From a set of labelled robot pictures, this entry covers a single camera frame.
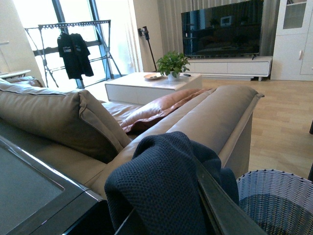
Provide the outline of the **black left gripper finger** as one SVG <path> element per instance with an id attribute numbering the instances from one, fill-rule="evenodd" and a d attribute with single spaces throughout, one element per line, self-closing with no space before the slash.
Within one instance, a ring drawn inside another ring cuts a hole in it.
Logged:
<path id="1" fill-rule="evenodd" d="M 196 157 L 194 161 L 200 198 L 215 234 L 265 235 L 266 232 L 233 202 Z"/>

